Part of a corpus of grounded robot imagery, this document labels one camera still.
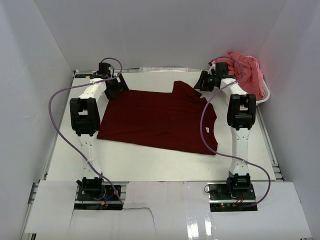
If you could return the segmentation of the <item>dark red t-shirt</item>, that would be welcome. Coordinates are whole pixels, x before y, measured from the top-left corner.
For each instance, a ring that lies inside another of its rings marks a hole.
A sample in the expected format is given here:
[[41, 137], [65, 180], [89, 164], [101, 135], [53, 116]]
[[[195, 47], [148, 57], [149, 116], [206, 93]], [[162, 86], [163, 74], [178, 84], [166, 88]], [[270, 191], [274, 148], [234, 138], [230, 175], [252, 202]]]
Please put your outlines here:
[[189, 84], [175, 81], [171, 92], [121, 91], [108, 101], [97, 134], [141, 146], [213, 155], [217, 115]]

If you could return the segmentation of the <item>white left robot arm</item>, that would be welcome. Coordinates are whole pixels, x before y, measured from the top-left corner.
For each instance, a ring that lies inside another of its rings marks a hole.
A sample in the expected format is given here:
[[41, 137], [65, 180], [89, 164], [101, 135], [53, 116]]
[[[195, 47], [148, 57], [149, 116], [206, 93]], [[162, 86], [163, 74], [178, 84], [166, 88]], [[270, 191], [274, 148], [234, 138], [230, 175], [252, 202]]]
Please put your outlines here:
[[95, 200], [102, 200], [106, 195], [95, 143], [101, 126], [98, 100], [102, 95], [112, 100], [121, 91], [129, 90], [123, 76], [117, 77], [114, 70], [111, 64], [100, 62], [98, 71], [89, 77], [93, 85], [69, 102], [71, 128], [78, 137], [80, 150], [84, 155], [83, 178], [78, 183], [83, 193]]

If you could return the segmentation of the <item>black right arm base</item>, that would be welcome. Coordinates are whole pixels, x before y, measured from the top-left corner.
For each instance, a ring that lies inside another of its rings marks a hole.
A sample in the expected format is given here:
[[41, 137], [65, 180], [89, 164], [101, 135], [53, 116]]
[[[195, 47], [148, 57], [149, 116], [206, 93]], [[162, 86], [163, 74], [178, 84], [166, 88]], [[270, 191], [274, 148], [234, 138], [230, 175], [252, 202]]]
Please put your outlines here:
[[207, 183], [204, 192], [208, 194], [212, 213], [258, 210], [253, 184], [246, 176], [229, 177], [225, 183]]

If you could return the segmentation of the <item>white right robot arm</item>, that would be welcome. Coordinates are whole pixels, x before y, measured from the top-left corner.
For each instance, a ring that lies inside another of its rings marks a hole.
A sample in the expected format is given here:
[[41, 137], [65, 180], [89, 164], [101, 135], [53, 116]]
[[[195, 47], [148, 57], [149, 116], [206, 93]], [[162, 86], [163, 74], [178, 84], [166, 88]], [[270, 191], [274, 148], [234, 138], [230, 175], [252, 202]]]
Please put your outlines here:
[[210, 63], [194, 88], [206, 92], [219, 88], [229, 98], [226, 120], [232, 136], [232, 161], [224, 193], [233, 200], [242, 200], [252, 187], [247, 161], [250, 131], [256, 121], [256, 95], [244, 91], [229, 75], [226, 62]]

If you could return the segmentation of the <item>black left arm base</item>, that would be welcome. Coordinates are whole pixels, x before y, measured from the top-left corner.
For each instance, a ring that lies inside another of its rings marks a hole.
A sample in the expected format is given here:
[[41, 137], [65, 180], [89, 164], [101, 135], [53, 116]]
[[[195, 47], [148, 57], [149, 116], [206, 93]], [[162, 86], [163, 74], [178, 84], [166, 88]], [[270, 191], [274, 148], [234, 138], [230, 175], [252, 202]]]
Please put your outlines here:
[[121, 211], [126, 198], [126, 183], [110, 185], [102, 178], [77, 180], [75, 210]]

